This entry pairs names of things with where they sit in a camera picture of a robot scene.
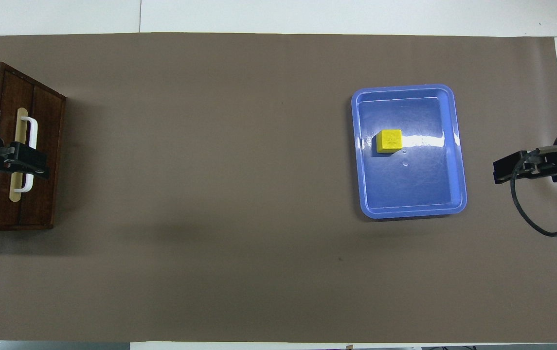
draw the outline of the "wooden cabinet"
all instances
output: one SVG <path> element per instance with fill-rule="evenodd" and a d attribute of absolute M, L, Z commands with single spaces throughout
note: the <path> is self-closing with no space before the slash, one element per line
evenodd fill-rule
<path fill-rule="evenodd" d="M 47 155 L 49 179 L 34 177 L 29 192 L 17 202 L 9 197 L 11 175 L 0 173 L 0 230 L 52 228 L 60 135 L 66 98 L 20 71 L 0 62 L 0 138 L 4 144 L 15 140 L 17 112 L 25 108 L 38 121 L 36 149 Z"/>

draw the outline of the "brown paper sheet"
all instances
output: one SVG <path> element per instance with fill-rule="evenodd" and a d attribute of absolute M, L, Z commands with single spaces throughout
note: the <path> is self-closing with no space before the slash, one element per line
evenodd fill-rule
<path fill-rule="evenodd" d="M 0 339 L 557 342 L 557 239 L 492 162 L 557 135 L 552 38 L 0 37 L 66 95 L 57 226 L 0 233 Z M 468 205 L 376 222 L 349 99 L 443 83 Z M 557 184 L 521 181 L 557 227 Z"/>

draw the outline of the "black cable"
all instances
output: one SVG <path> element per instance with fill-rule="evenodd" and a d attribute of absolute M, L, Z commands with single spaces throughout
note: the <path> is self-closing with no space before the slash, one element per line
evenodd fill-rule
<path fill-rule="evenodd" d="M 537 226 L 537 224 L 535 222 L 533 222 L 531 219 L 529 219 L 529 216 L 527 216 L 527 213 L 525 213 L 525 211 L 522 210 L 521 204 L 518 202 L 518 197 L 516 197 L 516 177 L 518 176 L 518 173 L 521 171 L 521 166 L 530 157 L 537 156 L 539 152 L 540 151 L 538 149 L 535 149 L 534 151 L 531 151 L 531 152 L 527 153 L 526 155 L 524 155 L 516 163 L 516 166 L 514 166 L 514 170 L 512 171 L 512 178 L 510 179 L 510 192 L 512 192 L 512 201 L 514 201 L 514 206 L 516 206 L 516 209 L 518 209 L 518 213 L 520 213 L 521 217 L 523 217 L 523 219 L 525 219 L 525 221 L 529 224 L 529 226 L 531 226 L 537 232 L 540 232 L 541 234 L 543 234 L 545 236 L 557 237 L 557 231 L 555 231 L 555 232 L 546 231 L 545 229 L 541 228 L 540 226 Z"/>

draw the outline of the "yellow cube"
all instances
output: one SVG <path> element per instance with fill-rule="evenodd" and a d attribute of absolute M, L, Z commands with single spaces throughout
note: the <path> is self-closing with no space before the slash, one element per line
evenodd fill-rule
<path fill-rule="evenodd" d="M 376 150 L 378 153 L 394 153 L 400 149 L 400 129 L 384 129 L 376 135 Z"/>

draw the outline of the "white handle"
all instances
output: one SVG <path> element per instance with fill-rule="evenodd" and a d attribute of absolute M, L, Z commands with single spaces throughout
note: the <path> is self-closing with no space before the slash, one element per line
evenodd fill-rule
<path fill-rule="evenodd" d="M 27 145 L 31 148 L 36 149 L 36 138 L 38 137 L 38 122 L 36 119 L 31 117 L 21 117 L 21 120 L 25 120 L 26 122 L 30 123 L 30 139 L 27 141 Z M 32 185 L 34 184 L 34 175 L 26 174 L 25 175 L 25 185 L 22 188 L 15 188 L 15 192 L 25 193 L 32 189 Z"/>

